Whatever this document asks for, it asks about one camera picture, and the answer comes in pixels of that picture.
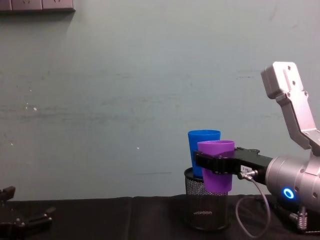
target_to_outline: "cable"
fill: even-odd
[[[268,230],[270,222],[271,222],[271,213],[270,213],[270,206],[268,203],[268,200],[266,198],[266,195],[262,192],[261,188],[258,186],[257,182],[252,178],[252,177],[246,177],[246,180],[252,182],[256,188],[259,190],[260,194],[262,195],[262,198],[264,200],[265,206],[266,206],[266,214],[267,214],[267,220],[266,220],[266,225],[264,227],[264,229],[262,230],[262,232],[258,235],[252,235],[250,232],[248,232],[248,230],[245,228],[244,224],[242,223],[242,221],[240,220],[239,217],[239,205],[240,203],[245,200],[245,199],[253,199],[252,196],[245,196],[241,199],[238,200],[238,202],[235,205],[235,215],[236,215],[236,219],[238,220],[240,227],[243,229],[243,231],[252,239],[258,239],[261,238]]]

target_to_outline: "black clamp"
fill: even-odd
[[[6,204],[6,201],[14,197],[15,190],[15,187],[10,186],[0,191],[0,201],[2,202],[0,206],[0,239],[24,239],[50,228],[56,209],[50,207],[43,214],[24,217]]]
[[[241,172],[255,170],[257,171],[255,180],[266,184],[266,171],[272,158],[259,155],[259,152],[257,149],[237,147],[234,151],[211,156],[195,151],[194,159],[197,166],[211,170],[215,174],[238,175]]]

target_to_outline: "black mesh cup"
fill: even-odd
[[[205,190],[204,180],[195,177],[192,167],[184,171],[186,207],[185,222],[201,231],[219,231],[230,224],[228,193],[213,193]]]

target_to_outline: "electrical outlet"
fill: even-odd
[[[74,10],[73,0],[42,0],[43,10]]]
[[[42,10],[41,0],[11,0],[13,11]]]
[[[12,11],[11,0],[0,0],[0,12]]]

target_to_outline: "purple cup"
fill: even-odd
[[[198,151],[215,156],[235,150],[235,142],[231,140],[201,141],[197,143]],[[227,193],[232,188],[232,174],[216,174],[202,168],[204,188],[210,193]]]

